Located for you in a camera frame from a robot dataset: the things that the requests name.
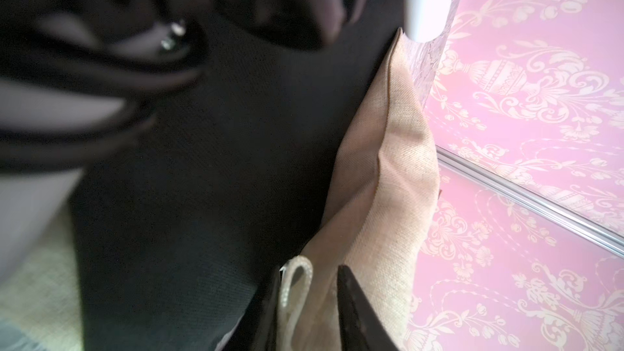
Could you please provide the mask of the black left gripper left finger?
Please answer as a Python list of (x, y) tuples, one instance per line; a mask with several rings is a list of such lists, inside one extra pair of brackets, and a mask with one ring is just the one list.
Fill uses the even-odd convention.
[(274, 267), (258, 287), (224, 351), (277, 350), (277, 304), (280, 267)]

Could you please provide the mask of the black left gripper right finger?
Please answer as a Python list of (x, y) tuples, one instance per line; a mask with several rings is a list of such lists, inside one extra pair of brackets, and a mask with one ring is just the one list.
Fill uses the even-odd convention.
[(338, 266), (336, 291), (343, 351), (398, 351), (346, 265)]

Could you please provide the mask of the beige hair dryer bag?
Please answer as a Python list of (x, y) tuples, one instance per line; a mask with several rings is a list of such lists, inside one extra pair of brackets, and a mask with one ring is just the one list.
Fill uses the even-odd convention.
[(394, 344), (440, 192), (432, 132), (398, 31), (344, 135), (318, 232), (288, 261), (278, 349), (338, 350), (337, 273), (348, 266)]

